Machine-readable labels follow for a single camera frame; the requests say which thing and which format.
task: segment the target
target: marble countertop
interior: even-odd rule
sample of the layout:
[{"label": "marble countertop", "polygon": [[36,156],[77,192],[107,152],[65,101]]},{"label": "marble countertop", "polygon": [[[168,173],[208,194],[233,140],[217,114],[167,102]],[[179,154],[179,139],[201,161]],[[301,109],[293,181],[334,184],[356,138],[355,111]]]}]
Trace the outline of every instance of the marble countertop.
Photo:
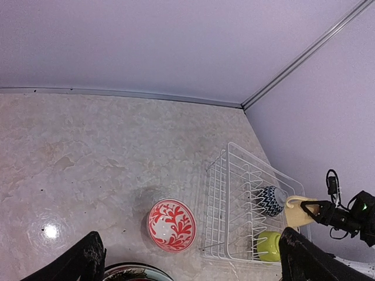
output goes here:
[{"label": "marble countertop", "polygon": [[145,216],[159,199],[177,198],[201,212],[205,168],[229,141],[266,160],[239,109],[0,95],[0,279],[26,277],[96,230],[106,265],[148,263],[176,281],[279,280],[281,268],[204,258],[202,229],[180,254],[157,248],[145,232]]}]

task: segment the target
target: metal trim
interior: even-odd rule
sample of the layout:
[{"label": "metal trim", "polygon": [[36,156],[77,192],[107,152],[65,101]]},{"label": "metal trim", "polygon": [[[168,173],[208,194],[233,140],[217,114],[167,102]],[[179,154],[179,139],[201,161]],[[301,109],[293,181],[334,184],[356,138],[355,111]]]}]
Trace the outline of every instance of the metal trim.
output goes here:
[{"label": "metal trim", "polygon": [[343,16],[336,24],[328,29],[321,37],[312,43],[305,51],[298,57],[293,59],[285,68],[283,68],[272,80],[270,80],[263,88],[256,91],[251,97],[246,99],[241,105],[243,110],[246,111],[255,104],[259,99],[269,93],[276,85],[288,77],[294,70],[296,70],[302,63],[316,53],[323,47],[330,39],[338,34],[349,22],[361,14],[374,0],[363,0],[359,2],[352,10]]},{"label": "metal trim", "polygon": [[68,95],[103,95],[110,97],[127,97],[127,98],[148,98],[150,100],[179,101],[190,102],[193,104],[215,105],[217,107],[230,107],[242,109],[241,104],[225,101],[213,101],[203,98],[190,98],[178,95],[155,94],[150,92],[133,92],[133,91],[114,91],[98,89],[81,89],[81,88],[43,88],[43,87],[16,87],[0,88],[0,94],[24,94],[24,93],[42,93],[42,94],[68,94]]}]

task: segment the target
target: lime green cup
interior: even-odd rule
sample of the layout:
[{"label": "lime green cup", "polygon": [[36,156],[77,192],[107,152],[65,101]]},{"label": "lime green cup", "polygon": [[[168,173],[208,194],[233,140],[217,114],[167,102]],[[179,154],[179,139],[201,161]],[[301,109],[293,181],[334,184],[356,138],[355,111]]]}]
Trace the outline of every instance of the lime green cup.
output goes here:
[{"label": "lime green cup", "polygon": [[264,231],[258,236],[257,251],[263,262],[279,262],[279,240],[281,234],[275,231]]}]

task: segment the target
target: mug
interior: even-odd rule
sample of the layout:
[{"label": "mug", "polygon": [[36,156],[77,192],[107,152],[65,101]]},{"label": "mug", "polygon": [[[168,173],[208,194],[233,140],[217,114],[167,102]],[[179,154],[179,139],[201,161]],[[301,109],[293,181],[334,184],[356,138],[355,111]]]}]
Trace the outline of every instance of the mug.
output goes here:
[{"label": "mug", "polygon": [[279,262],[279,240],[281,234],[275,231],[263,231],[258,236],[257,252],[263,262]]},{"label": "mug", "polygon": [[[290,196],[285,203],[285,216],[289,227],[296,228],[314,221],[301,207],[303,201],[317,201],[303,196]],[[319,205],[306,206],[314,215],[319,212]]]},{"label": "mug", "polygon": [[287,200],[285,192],[275,186],[264,187],[257,197],[261,199],[259,206],[264,208],[264,212],[269,217],[276,217],[280,214]]}]

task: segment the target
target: white wire rack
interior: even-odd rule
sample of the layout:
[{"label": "white wire rack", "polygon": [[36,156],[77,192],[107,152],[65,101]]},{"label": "white wire rack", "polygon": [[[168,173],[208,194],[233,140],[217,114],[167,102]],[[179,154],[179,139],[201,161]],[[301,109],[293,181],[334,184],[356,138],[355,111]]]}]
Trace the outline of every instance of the white wire rack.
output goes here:
[{"label": "white wire rack", "polygon": [[[204,255],[211,258],[259,262],[266,252],[257,245],[267,240],[263,231],[282,232],[286,227],[284,212],[268,217],[260,206],[261,191],[267,186],[279,187],[285,195],[304,196],[301,183],[272,168],[250,152],[230,142],[209,166],[207,210],[203,245]],[[301,232],[311,237],[309,227]]]}]

